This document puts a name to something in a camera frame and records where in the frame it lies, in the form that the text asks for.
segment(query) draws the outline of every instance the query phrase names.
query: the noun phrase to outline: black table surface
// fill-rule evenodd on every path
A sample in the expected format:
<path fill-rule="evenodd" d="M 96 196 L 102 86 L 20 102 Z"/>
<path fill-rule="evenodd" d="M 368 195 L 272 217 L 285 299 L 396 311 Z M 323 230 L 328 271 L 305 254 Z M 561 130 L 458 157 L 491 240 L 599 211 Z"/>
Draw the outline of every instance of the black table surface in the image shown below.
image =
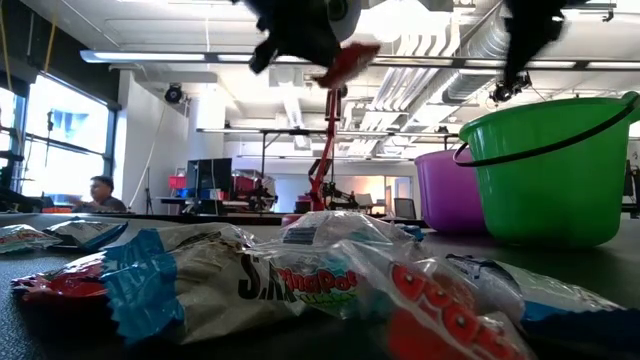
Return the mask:
<path fill-rule="evenodd" d="M 627 307 L 640 307 L 640 221 L 623 220 L 618 236 L 597 248 L 573 251 L 496 247 L 488 238 L 427 234 L 438 255 L 456 253 L 498 259 L 578 284 Z M 13 298 L 9 281 L 59 268 L 82 256 L 40 251 L 0 255 L 0 359 L 384 359 L 377 326 L 311 314 L 263 329 L 174 346 L 153 341 L 126 347 L 114 335 L 104 304 L 79 306 L 73 320 Z"/>

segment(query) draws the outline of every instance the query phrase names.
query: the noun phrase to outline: plastic bucket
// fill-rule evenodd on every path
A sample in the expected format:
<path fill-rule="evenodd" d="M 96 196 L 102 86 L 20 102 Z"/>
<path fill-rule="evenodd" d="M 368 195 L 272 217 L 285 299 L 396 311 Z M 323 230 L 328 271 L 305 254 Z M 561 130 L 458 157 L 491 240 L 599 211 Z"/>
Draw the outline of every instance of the plastic bucket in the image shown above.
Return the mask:
<path fill-rule="evenodd" d="M 454 152 L 439 151 L 415 160 L 422 217 L 440 232 L 486 233 L 475 172 L 451 161 Z M 471 153 L 464 151 L 461 158 L 471 160 Z"/>
<path fill-rule="evenodd" d="M 475 161 L 460 163 L 455 155 L 454 161 L 476 168 L 489 232 L 498 241 L 536 246 L 588 247 L 613 238 L 639 98 L 631 92 L 549 101 L 466 124 L 460 138 Z"/>

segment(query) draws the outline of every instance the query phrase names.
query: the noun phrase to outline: green bucket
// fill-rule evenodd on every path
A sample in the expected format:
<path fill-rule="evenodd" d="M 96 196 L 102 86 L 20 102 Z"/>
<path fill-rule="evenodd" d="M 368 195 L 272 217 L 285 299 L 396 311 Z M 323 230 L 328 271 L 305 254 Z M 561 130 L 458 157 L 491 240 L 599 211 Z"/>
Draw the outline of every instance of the green bucket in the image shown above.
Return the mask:
<path fill-rule="evenodd" d="M 640 96 L 548 101 L 466 124 L 487 228 L 500 242 L 590 247 L 620 226 L 629 125 Z"/>

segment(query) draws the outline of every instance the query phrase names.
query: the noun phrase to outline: person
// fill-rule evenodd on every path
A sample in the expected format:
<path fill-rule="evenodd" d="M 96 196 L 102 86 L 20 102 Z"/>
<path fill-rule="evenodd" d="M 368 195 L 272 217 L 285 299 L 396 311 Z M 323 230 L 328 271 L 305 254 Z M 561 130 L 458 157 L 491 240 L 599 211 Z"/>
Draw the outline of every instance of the person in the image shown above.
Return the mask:
<path fill-rule="evenodd" d="M 94 176 L 91 178 L 91 198 L 92 202 L 83 202 L 74 199 L 74 213 L 95 213 L 95 212 L 126 212 L 124 203 L 113 196 L 113 179 L 109 176 Z"/>

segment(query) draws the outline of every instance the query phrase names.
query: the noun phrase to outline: bucket handle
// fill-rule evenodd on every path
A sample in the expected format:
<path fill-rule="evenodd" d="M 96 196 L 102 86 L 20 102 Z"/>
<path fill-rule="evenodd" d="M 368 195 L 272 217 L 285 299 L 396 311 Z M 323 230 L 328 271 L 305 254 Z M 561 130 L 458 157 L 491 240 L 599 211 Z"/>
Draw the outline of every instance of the bucket handle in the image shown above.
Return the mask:
<path fill-rule="evenodd" d="M 548 154 L 556 150 L 564 149 L 568 146 L 575 145 L 581 141 L 584 141 L 593 136 L 596 136 L 599 133 L 612 127 L 613 125 L 619 123 L 635 110 L 636 102 L 638 102 L 638 100 L 640 100 L 640 95 L 636 93 L 633 96 L 631 96 L 629 103 L 627 103 L 624 109 L 622 109 L 622 111 L 614 115 L 609 120 L 602 122 L 597 126 L 589 130 L 586 130 L 578 135 L 572 136 L 568 139 L 559 141 L 557 143 L 539 147 L 537 149 L 525 150 L 515 154 L 498 156 L 492 159 L 483 159 L 483 160 L 477 160 L 477 161 L 471 161 L 471 162 L 461 162 L 461 161 L 458 161 L 458 158 L 460 157 L 460 154 L 462 153 L 462 151 L 469 145 L 469 143 L 465 141 L 460 146 L 460 148 L 458 148 L 458 150 L 456 150 L 456 152 L 453 154 L 453 161 L 458 166 L 461 166 L 461 167 L 481 167 L 481 166 L 498 165 L 498 164 L 504 164 L 512 161 L 528 159 L 530 157 Z"/>

